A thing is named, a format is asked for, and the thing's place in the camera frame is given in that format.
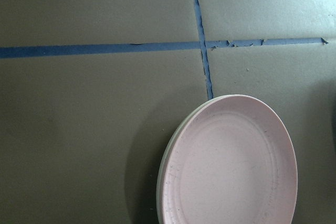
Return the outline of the cream plate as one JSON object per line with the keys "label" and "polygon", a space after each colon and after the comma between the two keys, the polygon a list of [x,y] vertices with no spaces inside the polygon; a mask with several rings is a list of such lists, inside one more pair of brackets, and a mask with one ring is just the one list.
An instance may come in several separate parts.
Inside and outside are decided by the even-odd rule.
{"label": "cream plate", "polygon": [[156,194],[155,194],[155,200],[156,200],[156,213],[157,213],[157,217],[158,217],[158,223],[159,224],[163,224],[164,220],[163,220],[163,210],[162,210],[162,191],[163,191],[163,181],[164,181],[164,176],[165,176],[165,170],[166,170],[166,166],[167,166],[167,160],[169,159],[169,155],[171,152],[171,149],[173,148],[177,137],[180,135],[180,132],[182,131],[182,129],[185,127],[185,125],[191,120],[191,118],[198,113],[198,111],[200,111],[203,107],[208,106],[209,104],[214,103],[217,100],[226,98],[226,97],[230,97],[230,95],[221,95],[219,97],[210,99],[208,101],[206,101],[205,103],[201,104],[200,106],[198,106],[195,110],[193,110],[180,124],[179,126],[176,128],[176,130],[174,131],[173,135],[171,136],[164,154],[162,156],[161,162],[160,162],[160,168],[159,168],[159,172],[158,172],[158,178],[157,178],[157,182],[156,182]]}

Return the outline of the pink plate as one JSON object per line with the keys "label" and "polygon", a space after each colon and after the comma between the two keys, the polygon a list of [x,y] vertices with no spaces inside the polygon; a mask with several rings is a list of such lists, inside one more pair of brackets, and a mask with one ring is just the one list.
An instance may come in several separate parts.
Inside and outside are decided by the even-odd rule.
{"label": "pink plate", "polygon": [[286,127],[264,102],[230,95],[203,107],[171,149],[164,223],[291,223],[298,172]]}

